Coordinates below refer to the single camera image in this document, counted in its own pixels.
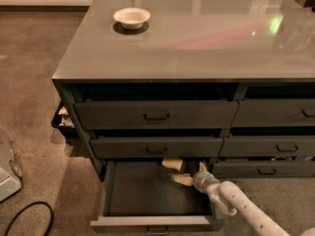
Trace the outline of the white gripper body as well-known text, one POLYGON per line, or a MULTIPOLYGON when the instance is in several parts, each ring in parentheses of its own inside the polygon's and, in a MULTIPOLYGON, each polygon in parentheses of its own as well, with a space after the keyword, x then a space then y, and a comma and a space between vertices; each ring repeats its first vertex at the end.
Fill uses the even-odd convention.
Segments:
POLYGON ((196 190, 206 194, 207 188, 213 184, 219 184, 221 181, 218 180, 209 171, 199 171, 193 176, 193 184, 196 190))

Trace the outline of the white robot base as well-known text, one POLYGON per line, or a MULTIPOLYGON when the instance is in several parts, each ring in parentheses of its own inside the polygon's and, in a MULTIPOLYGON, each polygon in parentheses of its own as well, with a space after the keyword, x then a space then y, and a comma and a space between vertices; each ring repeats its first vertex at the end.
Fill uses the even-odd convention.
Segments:
POLYGON ((0 129, 0 202, 17 193, 22 188, 23 177, 14 157, 8 134, 0 129))

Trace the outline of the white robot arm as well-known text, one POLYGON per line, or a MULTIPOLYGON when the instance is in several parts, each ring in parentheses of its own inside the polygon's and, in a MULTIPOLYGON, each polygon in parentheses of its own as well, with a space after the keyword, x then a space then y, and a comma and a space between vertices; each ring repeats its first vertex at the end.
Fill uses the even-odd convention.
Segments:
POLYGON ((199 171, 194 176, 188 173, 175 174, 171 179, 184 186, 193 186, 200 193, 207 195, 225 215, 233 216, 241 212, 259 236, 290 236, 259 209, 237 185, 230 181, 218 180, 202 162, 199 163, 199 171))

